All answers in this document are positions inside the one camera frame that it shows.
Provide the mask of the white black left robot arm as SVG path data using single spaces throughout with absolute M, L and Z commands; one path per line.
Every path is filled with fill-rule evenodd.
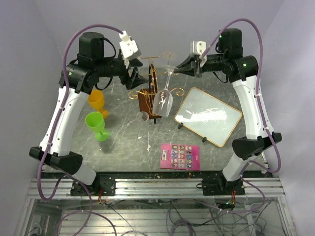
M 126 31 L 120 34 L 120 50 L 111 57 L 104 56 L 103 34 L 85 32 L 79 37 L 77 58 L 66 65 L 59 84 L 59 95 L 49 128 L 39 146 L 30 149 L 34 159 L 73 176 L 83 183 L 84 191 L 95 195 L 100 191 L 96 172 L 83 164 L 80 154 L 71 152 L 71 140 L 80 112 L 101 77 L 119 77 L 121 84 L 131 90 L 147 79 L 139 75 L 141 55 L 137 44 Z

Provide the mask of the clear wine glass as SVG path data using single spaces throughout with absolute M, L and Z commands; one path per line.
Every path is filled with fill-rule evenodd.
M 171 65 L 166 65 L 164 68 L 167 71 L 167 80 L 164 89 L 159 90 L 155 94 L 153 102 L 153 114 L 162 117 L 168 117 L 173 104 L 173 96 L 168 87 L 171 76 L 177 68 Z
M 163 57 L 166 59 L 165 64 L 171 65 L 173 64 L 173 61 L 176 59 L 177 55 L 174 52 L 165 52 Z

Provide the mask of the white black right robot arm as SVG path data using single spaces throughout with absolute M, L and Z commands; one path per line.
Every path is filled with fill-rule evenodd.
M 240 101 L 246 135 L 232 142 L 233 155 L 224 167 L 223 179 L 217 182 L 217 189 L 226 195 L 234 189 L 245 168 L 254 162 L 256 156 L 282 141 L 281 133 L 275 132 L 265 109 L 257 77 L 259 65 L 254 56 L 243 56 L 242 32 L 239 29 L 225 29 L 219 36 L 216 54 L 201 57 L 206 51 L 204 41 L 190 44 L 190 55 L 177 66 L 176 73 L 200 78 L 204 72 L 222 72 Z

